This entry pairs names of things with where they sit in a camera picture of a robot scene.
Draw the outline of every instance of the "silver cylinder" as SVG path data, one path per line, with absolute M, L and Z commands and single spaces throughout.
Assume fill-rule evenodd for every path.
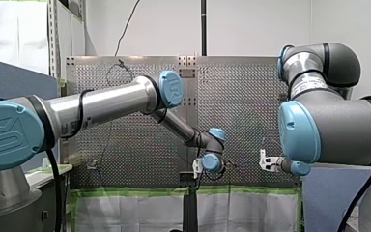
M 77 130 L 79 98 L 80 94 L 76 94 L 43 101 L 51 123 L 61 128 L 60 134 L 55 134 L 57 138 Z M 157 91 L 149 78 L 138 76 L 130 84 L 88 92 L 82 102 L 82 128 L 86 129 L 138 111 L 153 112 L 157 106 Z
M 39 190 L 33 189 L 25 201 L 0 210 L 0 231 L 42 232 L 43 200 L 41 196 Z
M 323 68 L 322 60 L 313 53 L 300 52 L 291 56 L 284 64 L 287 83 L 292 85 L 291 98 L 309 89 L 327 89 L 324 77 L 318 72 L 311 71 L 321 72 Z
M 25 201 L 29 195 L 30 187 L 20 166 L 0 171 L 0 210 Z
M 157 122 L 160 122 L 169 131 L 179 137 L 184 143 L 189 142 L 195 134 L 194 128 L 179 118 L 170 110 L 165 112 L 164 109 L 158 110 L 151 114 L 152 118 Z

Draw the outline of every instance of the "metal tube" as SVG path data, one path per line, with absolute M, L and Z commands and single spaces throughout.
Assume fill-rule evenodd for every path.
M 183 140 L 184 143 L 187 143 L 191 139 L 193 139 L 194 134 L 195 134 L 195 129 L 192 128 L 186 122 L 184 122 L 181 118 L 179 118 L 177 115 L 175 115 L 170 110 L 161 109 L 161 110 L 154 112 L 150 116 L 152 116 L 153 119 L 155 119 L 157 122 L 160 122 L 169 131 L 171 131 L 177 137 Z
M 80 120 L 79 98 L 80 94 L 76 94 L 43 101 L 51 123 L 61 128 L 60 136 L 69 135 L 76 130 Z M 156 109 L 156 104 L 155 87 L 144 76 L 135 78 L 130 84 L 88 92 L 82 100 L 82 128 L 90 128 L 138 111 L 151 113 Z

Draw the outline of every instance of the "light blue joint cap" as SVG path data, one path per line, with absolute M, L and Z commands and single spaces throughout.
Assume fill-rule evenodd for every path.
M 182 103 L 184 86 L 182 79 L 176 72 L 161 72 L 158 88 L 161 100 L 167 108 L 173 108 Z
M 225 131 L 220 128 L 210 128 L 209 134 L 224 141 L 225 140 Z
M 11 101 L 0 101 L 0 170 L 23 164 L 43 142 L 43 124 L 35 112 Z
M 279 135 L 282 151 L 291 160 L 313 163 L 321 155 L 321 138 L 309 111 L 298 101 L 279 107 Z
M 291 163 L 291 173 L 296 176 L 306 176 L 311 171 L 311 166 L 308 163 L 301 161 L 293 161 Z
M 221 170 L 221 160 L 213 153 L 208 153 L 203 157 L 203 168 L 209 173 Z

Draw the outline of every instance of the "metal frame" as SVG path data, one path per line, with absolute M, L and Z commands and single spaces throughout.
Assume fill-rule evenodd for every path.
M 205 103 L 209 102 L 210 99 L 208 99 L 208 96 L 204 96 L 207 94 L 207 88 L 210 88 L 210 85 L 205 85 L 208 78 L 213 78 L 214 76 L 208 76 L 206 74 L 206 71 L 210 71 L 211 67 L 213 69 L 226 69 L 227 67 L 231 67 L 229 70 L 226 70 L 227 72 L 242 72 L 242 73 L 236 73 L 234 76 L 235 78 L 241 78 L 243 81 L 249 81 L 247 79 L 247 74 L 250 75 L 258 75 L 253 76 L 252 78 L 260 78 L 258 81 L 266 81 L 265 86 L 261 86 L 261 88 L 266 88 L 264 91 L 270 90 L 272 94 L 278 93 L 278 91 L 283 92 L 285 91 L 285 86 L 282 83 L 278 83 L 277 77 L 276 77 L 276 58 L 272 57 L 194 57 L 194 56 L 179 56 L 179 57 L 138 57 L 138 56 L 129 56 L 129 57 L 68 57 L 67 58 L 67 76 L 68 76 L 68 94 L 75 93 L 77 89 L 77 81 L 76 77 L 80 74 L 84 74 L 85 72 L 92 72 L 93 69 L 96 69 L 96 65 L 102 65 L 102 69 L 104 71 L 104 67 L 111 67 L 113 64 L 118 63 L 117 61 L 121 59 L 124 61 L 124 63 L 129 66 L 135 74 L 148 74 L 148 75 L 155 75 L 156 73 L 140 73 L 140 68 L 138 66 L 141 65 L 161 65 L 161 64 L 167 64 L 170 66 L 171 69 L 176 70 L 179 72 L 179 74 L 182 76 L 184 84 L 185 84 L 185 98 L 183 101 L 182 106 L 179 106 L 175 109 L 175 112 L 177 115 L 182 116 L 187 122 L 195 127 L 199 127 L 200 130 L 207 130 L 208 127 L 216 126 L 211 125 L 211 123 L 208 123 L 207 120 L 201 120 L 202 118 L 210 118 L 213 116 L 213 114 L 210 113 L 218 113 L 222 111 L 216 111 L 216 112 L 210 112 L 210 110 L 213 110 L 212 108 L 209 108 Z M 85 68 L 81 68 L 80 70 L 77 70 L 78 66 L 85 66 Z M 116 68 L 116 70 L 113 71 L 113 73 L 110 74 L 110 76 L 122 76 L 122 73 L 124 71 L 119 70 L 119 68 Z M 93 77 L 95 85 L 92 86 L 95 89 L 96 88 L 105 88 L 107 87 L 105 85 L 104 81 L 101 81 L 101 76 L 97 73 L 97 77 Z M 260 89 L 253 88 L 253 95 L 255 95 L 255 91 L 259 91 Z M 270 113 L 274 117 L 276 117 L 276 107 L 278 104 L 278 94 L 275 94 L 274 98 L 267 99 L 265 102 L 271 101 L 270 105 L 273 105 L 271 109 L 264 108 L 263 114 L 257 114 L 258 119 L 263 119 L 261 117 L 268 117 Z M 265 131 L 262 134 L 271 135 L 274 139 L 277 138 L 277 129 L 276 129 L 276 118 L 272 118 L 272 121 L 269 122 L 267 120 L 264 120 L 265 125 L 263 125 L 262 128 L 259 128 L 259 130 L 270 130 L 270 132 Z M 205 184 L 210 185 L 217 185 L 217 184 L 237 184 L 237 185 L 249 185 L 249 186 L 268 186 L 268 187 L 295 187 L 300 184 L 300 180 L 296 177 L 291 177 L 288 174 L 272 174 L 272 173 L 265 173 L 265 172 L 259 172 L 258 169 L 260 169 L 258 163 L 256 162 L 256 157 L 259 156 L 259 149 L 258 153 L 256 153 L 256 149 L 258 147 L 259 139 L 261 138 L 253 138 L 251 143 L 254 143 L 255 146 L 252 146 L 252 151 L 249 151 L 249 155 L 252 156 L 251 159 L 249 159 L 249 163 L 251 166 L 249 167 L 241 167 L 243 169 L 243 177 L 246 178 L 246 175 L 249 174 L 253 178 L 256 178 L 255 184 L 251 182 L 251 180 L 248 180 L 247 182 L 237 181 L 234 183 L 233 180 L 237 178 L 239 175 L 241 176 L 242 173 L 240 173 L 238 170 L 230 170 L 227 171 L 224 178 L 219 182 L 212 182 L 212 181 L 204 181 Z M 193 158 L 195 157 L 196 149 L 194 148 L 187 148 L 184 146 L 184 144 L 180 140 L 177 141 L 177 152 L 178 154 L 189 160 L 191 162 Z M 231 140 L 228 140 L 225 144 L 226 146 L 226 152 L 233 151 L 235 149 L 233 144 L 230 144 Z M 78 153 L 76 152 L 76 143 L 75 141 L 71 141 L 69 144 L 70 147 L 70 154 L 75 154 L 78 156 Z M 277 154 L 280 152 L 280 149 L 273 143 L 268 142 L 266 144 L 266 147 L 268 149 L 268 154 L 270 155 L 279 155 Z M 185 164 L 182 160 L 177 159 L 177 168 L 178 171 L 190 171 L 191 166 Z M 147 187 L 163 187 L 163 186 L 142 186 L 144 188 Z
M 54 78 L 60 76 L 60 49 L 59 49 L 59 33 L 58 33 L 58 20 L 57 20 L 57 1 L 48 0 L 48 35 L 49 35 L 49 72 Z

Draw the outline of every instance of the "stainless steel panel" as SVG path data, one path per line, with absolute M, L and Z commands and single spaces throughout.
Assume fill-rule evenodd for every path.
M 199 130 L 224 128 L 227 132 L 224 157 L 238 165 L 215 184 L 291 187 L 298 181 L 288 174 L 262 171 L 258 165 L 264 138 L 267 138 L 264 146 L 269 156 L 281 154 L 277 144 L 277 108 L 278 96 L 286 93 L 286 87 L 277 80 L 276 58 L 70 57 L 68 94 L 106 88 L 107 82 L 111 85 L 129 83 L 132 76 L 116 65 L 119 59 L 134 75 L 153 76 L 163 70 L 186 69 L 185 98 L 182 106 L 173 112 Z M 190 75 L 193 69 L 195 76 Z M 109 134 L 110 145 L 102 162 L 102 183 L 96 167 Z M 196 155 L 196 149 L 188 150 L 150 116 L 138 113 L 82 131 L 76 143 L 71 142 L 69 147 L 77 148 L 80 163 L 71 176 L 74 189 L 95 188 L 101 184 L 177 187 L 178 172 L 190 170 L 177 155 L 187 157 L 189 162 Z
M 119 59 L 133 74 L 115 65 L 119 64 Z M 131 82 L 132 75 L 159 75 L 161 71 L 175 69 L 177 57 L 71 57 L 68 63 L 68 85 L 71 90 L 68 94 L 71 94 L 90 88 L 106 88 L 109 84 L 127 84 Z M 109 146 L 102 159 L 101 154 L 109 137 Z M 150 116 L 135 113 L 112 123 L 84 130 L 76 137 L 76 144 L 80 164 L 71 175 L 71 186 L 74 189 L 101 185 L 178 185 L 178 140 L 165 127 L 157 125 Z M 94 161 L 97 162 L 95 168 L 88 169 Z

